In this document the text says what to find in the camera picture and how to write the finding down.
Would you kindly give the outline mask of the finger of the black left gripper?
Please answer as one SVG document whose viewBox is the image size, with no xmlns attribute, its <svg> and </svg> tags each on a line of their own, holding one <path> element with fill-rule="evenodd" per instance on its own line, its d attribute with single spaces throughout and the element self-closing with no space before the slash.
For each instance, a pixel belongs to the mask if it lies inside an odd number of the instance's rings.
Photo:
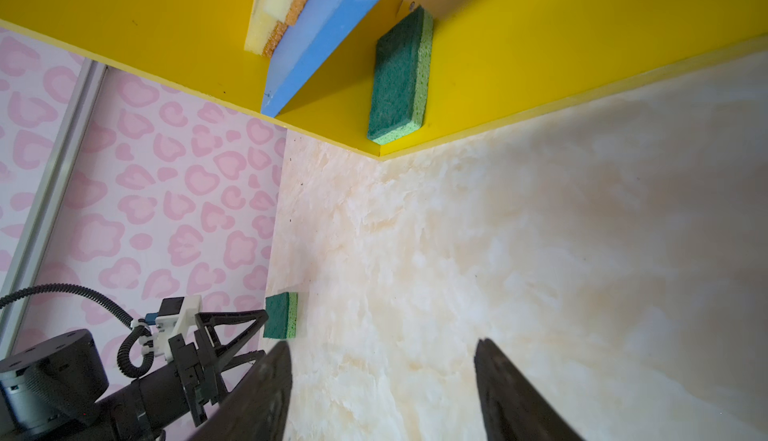
<svg viewBox="0 0 768 441">
<path fill-rule="evenodd" d="M 266 310 L 199 312 L 195 315 L 198 332 L 214 351 L 240 351 L 266 324 L 268 319 Z M 216 332 L 218 326 L 239 326 L 242 324 L 246 324 L 243 331 L 229 343 L 223 344 L 221 342 Z"/>
<path fill-rule="evenodd" d="M 264 350 L 249 351 L 244 354 L 236 354 L 233 356 L 229 356 L 224 350 L 215 351 L 213 379 L 218 380 L 221 378 L 223 372 L 229 371 L 241 365 L 258 363 L 265 356 L 266 352 Z"/>
</svg>

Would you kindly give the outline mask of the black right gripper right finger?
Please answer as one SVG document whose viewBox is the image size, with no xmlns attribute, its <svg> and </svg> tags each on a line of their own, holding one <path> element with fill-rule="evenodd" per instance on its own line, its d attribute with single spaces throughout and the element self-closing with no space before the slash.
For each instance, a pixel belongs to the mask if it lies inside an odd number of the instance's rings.
<svg viewBox="0 0 768 441">
<path fill-rule="evenodd" d="M 474 365 L 489 440 L 582 441 L 491 339 L 478 341 Z"/>
</svg>

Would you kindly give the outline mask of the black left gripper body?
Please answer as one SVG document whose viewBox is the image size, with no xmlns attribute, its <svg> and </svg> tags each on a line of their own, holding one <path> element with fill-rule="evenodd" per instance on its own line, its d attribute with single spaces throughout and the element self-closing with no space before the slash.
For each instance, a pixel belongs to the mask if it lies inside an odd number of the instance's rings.
<svg viewBox="0 0 768 441">
<path fill-rule="evenodd" d="M 133 381 L 129 400 L 134 402 L 141 432 L 161 432 L 185 415 L 199 427 L 208 420 L 206 404 L 214 404 L 218 388 L 207 385 L 207 375 L 220 375 L 224 346 L 203 348 L 178 345 L 177 358 L 166 366 Z"/>
</svg>

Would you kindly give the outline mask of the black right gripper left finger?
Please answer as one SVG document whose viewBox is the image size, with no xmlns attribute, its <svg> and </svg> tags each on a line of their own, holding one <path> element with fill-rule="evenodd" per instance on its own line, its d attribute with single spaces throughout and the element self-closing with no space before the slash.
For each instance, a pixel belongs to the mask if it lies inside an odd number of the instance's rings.
<svg viewBox="0 0 768 441">
<path fill-rule="evenodd" d="M 189 440 L 282 440 L 292 385 L 290 346 L 280 341 L 251 367 L 214 416 Z"/>
</svg>

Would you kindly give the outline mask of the green scouring pad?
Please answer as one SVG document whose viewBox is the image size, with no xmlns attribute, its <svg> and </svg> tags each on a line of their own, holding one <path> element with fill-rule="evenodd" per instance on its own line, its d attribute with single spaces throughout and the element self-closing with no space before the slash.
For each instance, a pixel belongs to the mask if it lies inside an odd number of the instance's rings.
<svg viewBox="0 0 768 441">
<path fill-rule="evenodd" d="M 266 298 L 269 319 L 263 329 L 265 339 L 288 340 L 296 337 L 298 302 L 296 292 L 283 292 Z"/>
<path fill-rule="evenodd" d="M 367 138 L 379 146 L 423 125 L 433 28 L 433 17 L 419 7 L 377 42 Z"/>
</svg>

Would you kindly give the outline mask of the yellow sponge shelf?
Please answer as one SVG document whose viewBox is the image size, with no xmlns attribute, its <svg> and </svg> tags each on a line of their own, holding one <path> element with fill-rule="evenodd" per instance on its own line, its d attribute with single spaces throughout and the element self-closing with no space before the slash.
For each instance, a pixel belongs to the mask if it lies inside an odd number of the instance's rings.
<svg viewBox="0 0 768 441">
<path fill-rule="evenodd" d="M 266 58 L 272 56 L 270 43 L 274 41 L 275 29 L 280 22 L 263 9 L 263 0 L 254 0 L 251 10 L 244 49 Z"/>
</svg>

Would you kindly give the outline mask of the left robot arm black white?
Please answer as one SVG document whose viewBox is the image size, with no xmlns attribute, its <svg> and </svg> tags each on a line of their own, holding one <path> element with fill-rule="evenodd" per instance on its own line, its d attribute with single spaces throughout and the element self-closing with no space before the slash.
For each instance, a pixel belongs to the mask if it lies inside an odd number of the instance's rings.
<svg viewBox="0 0 768 441">
<path fill-rule="evenodd" d="M 171 337 L 170 362 L 111 395 L 89 331 L 42 342 L 1 363 L 1 437 L 155 440 L 185 415 L 201 425 L 205 405 L 229 394 L 223 372 L 263 357 L 241 350 L 267 320 L 264 310 L 199 313 L 193 342 Z"/>
</svg>

